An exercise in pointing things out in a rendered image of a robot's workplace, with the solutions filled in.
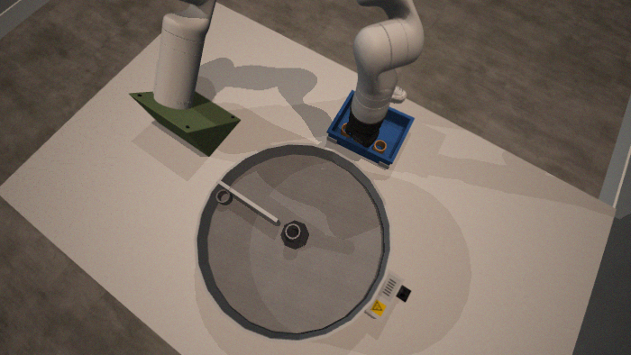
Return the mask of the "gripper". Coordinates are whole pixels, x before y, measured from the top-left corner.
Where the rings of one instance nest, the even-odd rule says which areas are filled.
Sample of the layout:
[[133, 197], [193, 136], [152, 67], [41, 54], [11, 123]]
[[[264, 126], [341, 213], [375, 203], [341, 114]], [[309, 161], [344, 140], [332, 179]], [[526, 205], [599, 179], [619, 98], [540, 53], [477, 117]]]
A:
[[378, 109], [372, 109], [362, 105], [357, 100], [354, 92], [350, 104], [349, 122], [346, 124], [345, 132], [362, 146], [369, 148], [379, 136], [379, 128], [388, 114], [389, 104], [401, 104], [406, 97], [406, 91], [396, 86], [393, 96], [387, 105]]

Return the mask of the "blue rectangular tray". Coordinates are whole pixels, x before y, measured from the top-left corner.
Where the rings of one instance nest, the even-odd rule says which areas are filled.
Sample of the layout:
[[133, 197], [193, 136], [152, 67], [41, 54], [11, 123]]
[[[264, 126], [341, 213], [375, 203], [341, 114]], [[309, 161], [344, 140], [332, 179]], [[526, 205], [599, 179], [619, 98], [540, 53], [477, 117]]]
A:
[[380, 126], [380, 133], [376, 140], [386, 142], [387, 148], [382, 154], [373, 150], [372, 148], [376, 141], [373, 142], [369, 148], [365, 148], [358, 142], [354, 141], [352, 137], [347, 138], [341, 135], [343, 124], [349, 122], [350, 104], [354, 92], [355, 91], [352, 90], [348, 95], [338, 114], [335, 116], [333, 122], [326, 131], [328, 133], [326, 139], [334, 144], [337, 143], [366, 159], [370, 159], [378, 163], [379, 166], [385, 169], [389, 169], [415, 118], [389, 107], [388, 114]]

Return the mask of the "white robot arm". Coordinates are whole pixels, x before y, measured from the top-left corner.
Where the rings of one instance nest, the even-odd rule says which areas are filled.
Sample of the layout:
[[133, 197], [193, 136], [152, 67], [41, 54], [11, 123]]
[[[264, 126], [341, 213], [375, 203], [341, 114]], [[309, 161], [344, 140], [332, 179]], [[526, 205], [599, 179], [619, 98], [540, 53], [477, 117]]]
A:
[[[378, 109], [389, 103], [396, 88], [398, 75], [394, 68], [411, 64], [420, 56], [424, 30], [413, 0], [356, 1], [361, 6], [381, 7], [389, 18], [362, 28], [353, 42], [358, 74], [356, 98], [365, 107]], [[182, 110], [193, 104], [216, 0], [183, 2], [190, 4], [187, 10], [163, 17], [153, 87], [156, 102]]]

